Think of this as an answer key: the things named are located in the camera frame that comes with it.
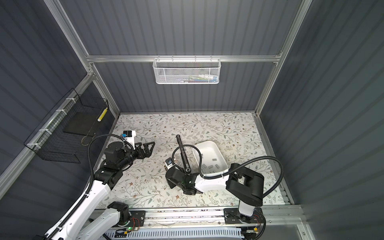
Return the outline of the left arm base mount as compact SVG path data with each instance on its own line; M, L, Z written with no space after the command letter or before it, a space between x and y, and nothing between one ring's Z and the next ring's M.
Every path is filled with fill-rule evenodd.
M128 216L124 216L124 219L121 219L117 226L130 230L141 228L144 226L145 217L145 211L129 211Z

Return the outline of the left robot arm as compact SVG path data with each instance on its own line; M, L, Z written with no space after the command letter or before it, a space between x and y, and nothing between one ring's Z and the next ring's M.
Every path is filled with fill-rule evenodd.
M113 142L105 149L105 164L91 175L91 182L85 192L71 206L67 213L43 236L44 240L96 240L115 225L129 226L134 221L129 206L112 202L101 216L87 227L84 224L99 202L107 196L123 176L123 171L135 160L149 158L155 142L130 143Z

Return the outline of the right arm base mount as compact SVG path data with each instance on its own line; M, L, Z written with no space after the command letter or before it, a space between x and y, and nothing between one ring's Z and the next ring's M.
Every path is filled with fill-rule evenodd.
M225 208L224 218L226 224L265 224L266 219L261 208L255 208L251 216L243 215L238 209Z

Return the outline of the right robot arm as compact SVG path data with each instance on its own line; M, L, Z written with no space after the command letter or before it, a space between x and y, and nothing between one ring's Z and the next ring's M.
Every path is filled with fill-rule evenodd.
M264 179L262 174L246 167L212 180L204 179L198 173L188 175L175 166L166 172L170 188L179 187L185 195L194 196L216 190L228 191L240 200L240 215L247 217L254 214L255 208L263 205Z

